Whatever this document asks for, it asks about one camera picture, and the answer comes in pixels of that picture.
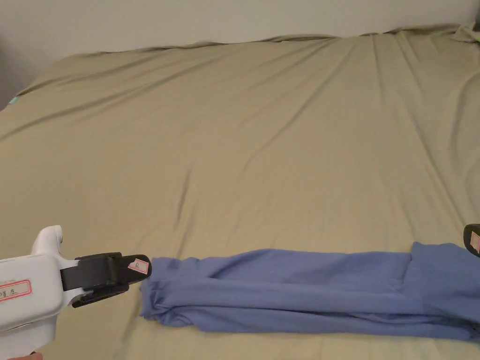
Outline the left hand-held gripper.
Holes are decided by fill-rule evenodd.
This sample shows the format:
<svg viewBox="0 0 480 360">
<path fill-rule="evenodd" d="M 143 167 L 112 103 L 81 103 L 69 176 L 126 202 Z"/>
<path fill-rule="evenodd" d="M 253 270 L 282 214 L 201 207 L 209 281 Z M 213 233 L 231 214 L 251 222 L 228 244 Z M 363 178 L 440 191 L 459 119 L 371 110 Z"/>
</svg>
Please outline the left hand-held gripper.
<svg viewBox="0 0 480 360">
<path fill-rule="evenodd" d="M 146 255 L 120 252 L 67 260 L 62 229 L 40 231 L 31 254 L 0 262 L 0 354 L 27 356 L 55 339 L 58 314 L 69 304 L 86 306 L 128 291 L 152 273 Z M 75 285 L 65 290 L 61 270 L 75 268 Z M 81 289 L 87 291 L 81 296 Z"/>
</svg>

